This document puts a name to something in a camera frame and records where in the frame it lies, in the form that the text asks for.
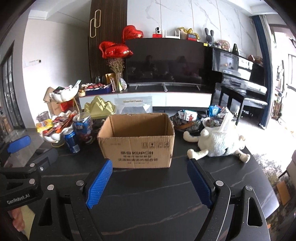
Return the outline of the person's left hand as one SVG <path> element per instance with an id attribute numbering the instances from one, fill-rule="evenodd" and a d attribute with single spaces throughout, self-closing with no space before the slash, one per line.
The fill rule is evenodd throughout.
<path id="1" fill-rule="evenodd" d="M 25 222 L 23 220 L 23 214 L 21 208 L 16 208 L 11 211 L 11 218 L 13 220 L 13 226 L 18 232 L 22 232 L 25 228 Z"/>

